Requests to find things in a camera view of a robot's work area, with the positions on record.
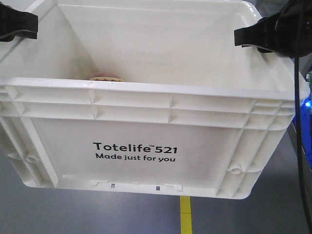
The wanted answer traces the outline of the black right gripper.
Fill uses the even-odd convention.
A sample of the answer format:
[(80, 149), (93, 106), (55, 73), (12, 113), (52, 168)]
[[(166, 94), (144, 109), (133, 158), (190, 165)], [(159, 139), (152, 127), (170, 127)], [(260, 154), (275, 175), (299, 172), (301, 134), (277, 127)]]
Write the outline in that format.
[(235, 46), (255, 46), (261, 53), (278, 53), (290, 58), (312, 52), (312, 2), (290, 0), (276, 14), (256, 24), (234, 30)]

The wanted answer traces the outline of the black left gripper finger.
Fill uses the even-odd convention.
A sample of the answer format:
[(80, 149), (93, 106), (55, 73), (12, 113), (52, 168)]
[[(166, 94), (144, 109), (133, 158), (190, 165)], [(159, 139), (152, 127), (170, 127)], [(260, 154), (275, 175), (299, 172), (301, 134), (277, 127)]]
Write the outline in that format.
[(37, 39), (38, 16), (0, 5), (0, 40), (12, 41), (15, 36)]

